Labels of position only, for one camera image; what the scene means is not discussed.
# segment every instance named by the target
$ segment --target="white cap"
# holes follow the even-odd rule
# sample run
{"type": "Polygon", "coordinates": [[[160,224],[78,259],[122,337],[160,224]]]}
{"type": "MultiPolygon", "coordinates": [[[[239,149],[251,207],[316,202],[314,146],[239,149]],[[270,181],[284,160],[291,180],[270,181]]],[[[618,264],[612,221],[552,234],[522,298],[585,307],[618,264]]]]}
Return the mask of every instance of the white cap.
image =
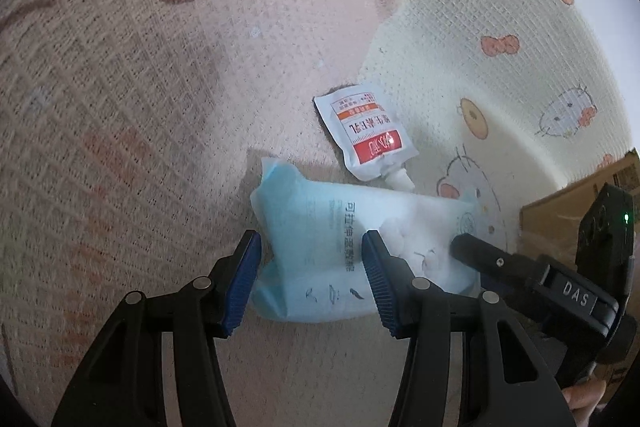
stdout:
{"type": "Polygon", "coordinates": [[[393,190],[402,190],[402,192],[413,192],[415,190],[414,182],[411,181],[404,167],[389,172],[385,176],[385,183],[393,190]]]}

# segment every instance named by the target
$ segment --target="human hand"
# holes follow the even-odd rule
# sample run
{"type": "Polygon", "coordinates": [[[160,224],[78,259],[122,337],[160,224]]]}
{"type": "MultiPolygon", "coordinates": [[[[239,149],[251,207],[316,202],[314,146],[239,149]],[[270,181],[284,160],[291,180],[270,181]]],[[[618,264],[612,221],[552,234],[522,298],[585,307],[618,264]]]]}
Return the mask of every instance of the human hand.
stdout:
{"type": "Polygon", "coordinates": [[[593,378],[562,390],[564,399],[574,414],[576,427],[588,427],[591,413],[604,396],[607,384],[593,378]]]}

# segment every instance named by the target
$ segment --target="red label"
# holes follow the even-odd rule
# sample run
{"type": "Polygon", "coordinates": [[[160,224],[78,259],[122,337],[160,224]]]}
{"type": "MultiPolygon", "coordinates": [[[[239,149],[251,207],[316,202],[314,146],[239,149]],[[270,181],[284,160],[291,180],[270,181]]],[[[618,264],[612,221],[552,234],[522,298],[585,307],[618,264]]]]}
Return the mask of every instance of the red label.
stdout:
{"type": "Polygon", "coordinates": [[[402,142],[398,131],[392,130],[378,134],[373,138],[364,140],[364,142],[356,143],[353,148],[356,150],[360,165],[370,162],[373,158],[382,156],[384,153],[400,149],[402,142]]]}

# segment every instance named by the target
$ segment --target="silver screw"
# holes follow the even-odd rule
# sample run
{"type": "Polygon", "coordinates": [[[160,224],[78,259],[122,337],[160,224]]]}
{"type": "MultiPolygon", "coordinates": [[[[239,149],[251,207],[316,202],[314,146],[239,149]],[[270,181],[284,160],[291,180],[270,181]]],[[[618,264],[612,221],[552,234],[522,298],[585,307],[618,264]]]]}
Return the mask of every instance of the silver screw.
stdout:
{"type": "Polygon", "coordinates": [[[204,275],[193,281],[193,287],[196,288],[196,290],[205,290],[209,286],[211,286],[211,279],[204,277],[204,275]]]}
{"type": "Polygon", "coordinates": [[[489,304],[495,304],[500,300],[497,293],[494,292],[484,292],[482,294],[482,299],[484,302],[488,302],[489,304]]]}
{"type": "Polygon", "coordinates": [[[428,290],[431,286],[430,280],[425,279],[425,277],[415,277],[411,284],[417,290],[428,290]]]}
{"type": "Polygon", "coordinates": [[[142,293],[140,292],[127,293],[127,296],[124,298],[124,301],[127,304],[138,304],[141,300],[142,300],[142,293]]]}

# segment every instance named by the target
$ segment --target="textured fabric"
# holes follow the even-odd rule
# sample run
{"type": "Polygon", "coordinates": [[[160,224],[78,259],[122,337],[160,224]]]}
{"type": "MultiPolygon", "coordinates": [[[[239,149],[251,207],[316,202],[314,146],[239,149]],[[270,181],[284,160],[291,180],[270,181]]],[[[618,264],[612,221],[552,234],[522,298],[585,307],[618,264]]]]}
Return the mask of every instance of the textured fabric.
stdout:
{"type": "MultiPolygon", "coordinates": [[[[0,0],[0,322],[18,400],[47,425],[127,291],[174,291],[231,253],[257,225],[261,156],[354,182],[312,97],[358,73],[396,100],[420,190],[495,189],[478,226],[513,250],[520,203],[628,145],[567,1],[0,0]],[[548,105],[576,87],[594,105],[574,93],[575,126],[553,123],[548,105]]],[[[239,426],[383,426],[406,343],[375,315],[248,310],[218,348],[239,426]]]]}

